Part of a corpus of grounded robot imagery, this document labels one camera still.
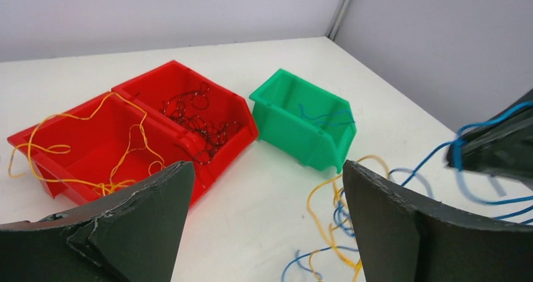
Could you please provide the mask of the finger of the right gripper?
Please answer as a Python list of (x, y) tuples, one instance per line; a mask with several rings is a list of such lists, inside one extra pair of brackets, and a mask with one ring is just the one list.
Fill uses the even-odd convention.
[(532, 91), (492, 117), (467, 127), (446, 153), (450, 168), (510, 178), (532, 188)]

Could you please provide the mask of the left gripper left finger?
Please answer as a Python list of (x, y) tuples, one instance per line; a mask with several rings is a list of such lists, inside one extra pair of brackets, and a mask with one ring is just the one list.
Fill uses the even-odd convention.
[(37, 222), (1, 225), (2, 281), (170, 281), (195, 182), (178, 161)]

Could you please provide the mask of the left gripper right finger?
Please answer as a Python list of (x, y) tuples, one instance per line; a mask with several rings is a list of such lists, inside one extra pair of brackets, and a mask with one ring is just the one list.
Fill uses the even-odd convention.
[(367, 281), (531, 281), (532, 227), (448, 206), (346, 161)]

